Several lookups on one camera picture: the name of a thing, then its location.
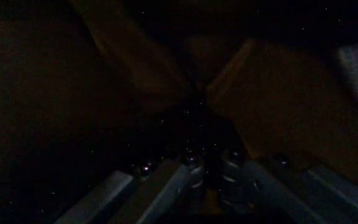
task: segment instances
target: bolt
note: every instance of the bolt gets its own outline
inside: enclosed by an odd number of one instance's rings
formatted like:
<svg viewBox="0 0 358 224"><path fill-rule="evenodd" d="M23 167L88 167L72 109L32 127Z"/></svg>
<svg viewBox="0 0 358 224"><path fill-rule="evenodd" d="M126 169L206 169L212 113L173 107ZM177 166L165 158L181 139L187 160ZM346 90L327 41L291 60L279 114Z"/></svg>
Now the bolt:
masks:
<svg viewBox="0 0 358 224"><path fill-rule="evenodd" d="M284 168L289 168L291 166L289 157L284 153L274 154L273 159L278 161Z"/></svg>

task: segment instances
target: metal bar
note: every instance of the metal bar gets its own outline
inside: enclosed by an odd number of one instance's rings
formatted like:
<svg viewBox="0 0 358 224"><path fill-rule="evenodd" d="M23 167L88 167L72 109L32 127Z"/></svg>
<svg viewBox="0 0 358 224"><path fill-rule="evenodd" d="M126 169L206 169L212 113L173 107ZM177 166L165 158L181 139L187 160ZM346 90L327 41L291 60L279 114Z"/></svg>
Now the metal bar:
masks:
<svg viewBox="0 0 358 224"><path fill-rule="evenodd" d="M131 186L136 185L135 182L131 175L115 171L61 216L55 224L90 223L125 190L134 189Z"/></svg>
<svg viewBox="0 0 358 224"><path fill-rule="evenodd" d="M174 204L190 182L191 175L189 167L164 161L108 223L154 223Z"/></svg>
<svg viewBox="0 0 358 224"><path fill-rule="evenodd" d="M310 169L304 178L313 182L317 192L328 198L358 223L358 187L323 166Z"/></svg>

